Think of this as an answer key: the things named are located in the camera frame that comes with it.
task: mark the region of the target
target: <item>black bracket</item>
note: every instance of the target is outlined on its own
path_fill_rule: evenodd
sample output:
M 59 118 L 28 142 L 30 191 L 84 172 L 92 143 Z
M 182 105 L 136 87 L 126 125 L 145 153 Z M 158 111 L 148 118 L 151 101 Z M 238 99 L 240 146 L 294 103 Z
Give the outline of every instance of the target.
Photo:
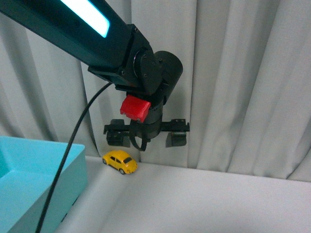
M 160 132 L 169 132 L 166 139 L 166 147 L 180 147 L 187 144 L 186 132 L 190 131 L 189 123 L 185 119 L 173 119 L 160 124 L 142 124 L 131 121 L 125 125 L 122 119 L 113 119 L 110 125 L 104 126 L 104 134 L 107 134 L 107 142 L 111 146 L 130 147 L 130 141 L 140 151 L 146 150 L 147 142 L 156 137 Z M 135 136 L 142 138 L 139 147 Z

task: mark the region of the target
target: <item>black cable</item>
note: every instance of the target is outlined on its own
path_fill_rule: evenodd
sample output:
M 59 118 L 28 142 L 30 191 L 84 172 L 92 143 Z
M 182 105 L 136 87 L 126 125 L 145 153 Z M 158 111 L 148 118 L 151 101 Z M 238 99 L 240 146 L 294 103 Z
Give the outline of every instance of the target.
M 86 113 L 88 112 L 88 109 L 90 108 L 90 106 L 92 105 L 92 103 L 94 102 L 94 100 L 104 91 L 107 89 L 107 87 L 109 87 L 112 83 L 108 83 L 106 84 L 102 89 L 100 89 L 94 96 L 93 98 L 90 100 L 90 102 L 87 104 L 87 106 L 85 107 L 85 109 L 83 110 L 76 126 L 74 127 L 74 130 L 72 132 L 72 135 L 71 135 L 71 138 L 68 142 L 68 145 L 67 145 L 67 148 L 65 150 L 65 153 L 64 153 L 64 156 L 63 156 L 63 159 L 62 161 L 60 162 L 60 165 L 58 167 L 58 170 L 57 170 L 57 173 L 54 177 L 54 180 L 52 182 L 52 185 L 50 187 L 50 190 L 49 190 L 49 193 L 48 193 L 48 196 L 47 196 L 47 199 L 45 200 L 45 203 L 44 203 L 44 206 L 43 206 L 43 210 L 41 212 L 41 216 L 40 216 L 40 220 L 38 222 L 38 225 L 37 225 L 37 229 L 35 231 L 35 233 L 40 233 L 41 231 L 41 228 L 42 228 L 42 225 L 43 225 L 43 222 L 44 222 L 44 218 L 45 218 L 45 215 L 47 213 L 47 210 L 48 210 L 48 207 L 49 207 L 49 204 L 50 204 L 50 201 L 51 201 L 51 198 L 52 198 L 52 195 L 53 195 L 53 192 L 54 192 L 54 189 L 55 189 L 55 186 L 56 186 L 56 183 L 58 181 L 58 178 L 60 176 L 60 173 L 64 167 L 64 164 L 65 164 L 65 161 L 67 159 L 67 156 L 69 154 L 69 151 L 70 151 L 70 148 L 72 146 L 72 143 L 73 143 L 73 140 L 74 138 L 76 137 L 76 134 L 78 132 L 78 129 L 80 127 L 80 124 L 84 118 L 84 116 L 86 115 Z

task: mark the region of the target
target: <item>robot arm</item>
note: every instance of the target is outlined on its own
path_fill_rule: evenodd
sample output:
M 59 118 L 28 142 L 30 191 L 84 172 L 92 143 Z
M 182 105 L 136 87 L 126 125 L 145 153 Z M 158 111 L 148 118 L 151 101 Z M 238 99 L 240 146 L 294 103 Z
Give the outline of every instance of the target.
M 179 77 L 182 64 L 166 51 L 154 53 L 134 25 L 126 25 L 103 0 L 0 0 L 0 11 L 87 64 L 88 71 L 126 91 L 121 113 L 131 124 L 112 120 L 104 133 L 114 146 L 139 150 L 161 131 L 167 146 L 186 144 L 190 130 L 184 119 L 162 122 L 163 105 Z M 142 138 L 139 147 L 135 137 Z

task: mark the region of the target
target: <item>toy car wheel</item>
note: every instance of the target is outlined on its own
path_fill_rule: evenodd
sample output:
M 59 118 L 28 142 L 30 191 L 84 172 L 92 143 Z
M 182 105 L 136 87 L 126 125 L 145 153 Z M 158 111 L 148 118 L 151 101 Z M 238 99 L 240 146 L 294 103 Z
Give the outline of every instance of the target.
M 123 171 L 123 169 L 121 169 L 121 168 L 120 168 L 120 170 L 119 170 L 119 171 L 120 171 L 120 173 L 121 173 L 122 175 L 124 175 L 124 174 L 125 174 L 125 172 Z

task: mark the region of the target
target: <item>toy car window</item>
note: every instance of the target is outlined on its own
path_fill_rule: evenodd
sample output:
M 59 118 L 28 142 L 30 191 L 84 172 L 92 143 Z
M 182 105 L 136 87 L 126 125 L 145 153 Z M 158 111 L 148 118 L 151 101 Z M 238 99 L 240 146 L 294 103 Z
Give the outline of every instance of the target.
M 127 163 L 128 163 L 128 162 L 130 162 L 131 160 L 132 160 L 132 158 L 131 158 L 131 157 L 127 157 L 126 159 L 124 159 L 124 161 L 123 161 L 123 162 L 124 162 L 125 164 L 127 164 Z

